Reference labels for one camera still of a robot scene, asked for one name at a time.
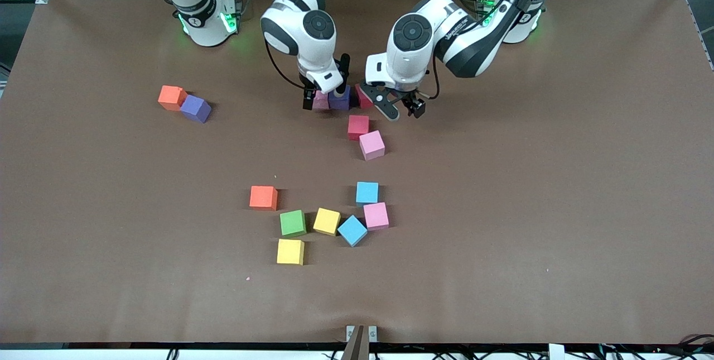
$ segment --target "green cube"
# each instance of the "green cube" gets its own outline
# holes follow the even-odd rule
[[[283,237],[296,237],[308,233],[305,227],[305,215],[301,210],[280,214],[280,230]]]

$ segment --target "cube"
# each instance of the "cube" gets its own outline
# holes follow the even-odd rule
[[[379,184],[372,181],[357,182],[357,197],[355,201],[359,205],[365,203],[376,203],[379,197]]]
[[[319,208],[313,230],[319,233],[328,234],[330,236],[337,235],[337,225],[340,224],[340,213],[334,210]]]
[[[377,231],[388,228],[387,205],[383,202],[365,205],[364,220],[367,223],[367,230]]]
[[[345,92],[342,95],[337,96],[336,90],[329,93],[328,101],[331,109],[337,109],[339,111],[350,110],[350,86],[345,85]]]
[[[308,233],[305,227],[305,214],[301,210],[281,213],[280,230],[283,237],[296,237]]]
[[[355,85],[355,89],[357,89],[357,97],[359,98],[359,108],[360,109],[368,109],[374,106],[374,103],[372,102],[372,99],[367,98],[367,95],[365,95],[364,92],[362,92],[362,88],[359,87],[359,84]]]
[[[362,222],[355,218],[354,215],[345,220],[345,223],[342,223],[342,225],[337,228],[337,231],[344,237],[347,244],[352,247],[356,246],[364,236],[367,236],[367,228],[365,228]]]
[[[359,136],[369,133],[369,116],[351,115],[347,123],[347,138],[359,141]]]
[[[206,123],[206,119],[211,113],[211,106],[205,100],[193,95],[186,96],[186,100],[181,105],[181,113],[189,120]]]
[[[257,210],[277,210],[278,190],[272,185],[250,187],[250,207]]]
[[[189,94],[181,87],[164,85],[158,94],[158,103],[168,111],[178,112],[181,110],[181,105],[183,105],[187,96]]]
[[[359,136],[359,147],[362,149],[365,161],[384,156],[384,141],[382,141],[382,134],[379,133],[379,130]]]
[[[330,108],[329,94],[322,93],[321,90],[315,91],[315,98],[313,99],[313,110],[314,111],[326,111]]]
[[[278,263],[302,265],[305,258],[305,242],[300,240],[278,240]]]

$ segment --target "brown table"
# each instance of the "brown table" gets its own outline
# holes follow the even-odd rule
[[[684,0],[549,0],[477,79],[439,65],[419,120],[301,109],[257,17],[216,48],[161,0],[38,6],[2,134],[2,342],[673,343],[714,329],[714,75]],[[328,0],[356,83],[419,0]],[[295,59],[276,55],[297,79]],[[206,125],[162,84],[206,98]],[[423,87],[433,90],[433,78]],[[310,233],[275,264],[277,213],[359,214],[383,185],[393,227],[357,248]]]

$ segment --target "blue cube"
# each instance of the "blue cube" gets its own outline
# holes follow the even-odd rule
[[[345,223],[342,223],[342,225],[337,228],[337,231],[347,240],[347,244],[352,247],[356,246],[364,236],[367,236],[367,228],[365,228],[362,222],[355,218],[354,215],[347,218]]]
[[[339,111],[350,110],[350,85],[345,85],[345,93],[342,96],[335,96],[336,91],[332,91],[327,96],[328,104],[331,109]]]
[[[211,113],[211,106],[205,100],[189,95],[181,105],[181,113],[190,120],[206,123],[206,119]]]
[[[357,182],[357,204],[360,206],[365,203],[377,203],[379,195],[379,184],[371,181]]]

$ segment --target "orange foam piece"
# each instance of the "orange foam piece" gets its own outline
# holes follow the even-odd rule
[[[257,210],[278,210],[278,190],[272,185],[250,187],[250,207]]]
[[[181,110],[186,96],[189,94],[183,88],[164,85],[161,87],[161,93],[158,94],[158,103],[168,111],[178,112]]]

